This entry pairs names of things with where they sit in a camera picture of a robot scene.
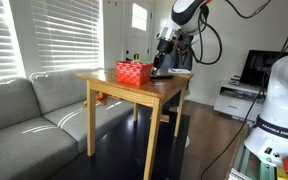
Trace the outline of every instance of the gray couch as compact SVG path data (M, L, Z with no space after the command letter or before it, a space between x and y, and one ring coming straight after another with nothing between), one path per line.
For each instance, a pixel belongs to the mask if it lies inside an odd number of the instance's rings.
M0 179L44 179L86 150L85 70L0 80ZM107 99L96 107L96 140L131 113Z

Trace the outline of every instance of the black monitor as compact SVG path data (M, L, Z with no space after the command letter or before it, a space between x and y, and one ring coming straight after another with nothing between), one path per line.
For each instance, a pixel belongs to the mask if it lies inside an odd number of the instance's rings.
M262 51L250 50L244 65L240 83L262 86L263 75L270 67L278 60L280 52L278 51ZM282 57L287 56L288 52L282 54Z

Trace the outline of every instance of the tv stand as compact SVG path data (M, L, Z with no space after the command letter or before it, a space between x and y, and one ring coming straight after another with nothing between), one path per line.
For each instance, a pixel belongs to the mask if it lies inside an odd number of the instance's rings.
M247 84L233 85L223 80L215 101L214 110L229 114L234 119L244 120L249 108L256 98L260 87ZM260 95L255 102L248 120L255 121L261 113L265 96Z

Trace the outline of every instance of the red basket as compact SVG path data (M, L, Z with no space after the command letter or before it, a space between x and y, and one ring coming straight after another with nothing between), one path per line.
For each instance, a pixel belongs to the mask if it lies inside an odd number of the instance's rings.
M117 81L141 85L150 80L152 64L134 61L115 61Z

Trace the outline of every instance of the window blinds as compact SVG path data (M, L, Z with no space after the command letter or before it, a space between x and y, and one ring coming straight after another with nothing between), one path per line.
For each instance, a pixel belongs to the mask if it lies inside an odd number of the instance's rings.
M103 66L100 0L31 0L44 71Z
M25 76L11 8L8 0L0 0L0 78Z

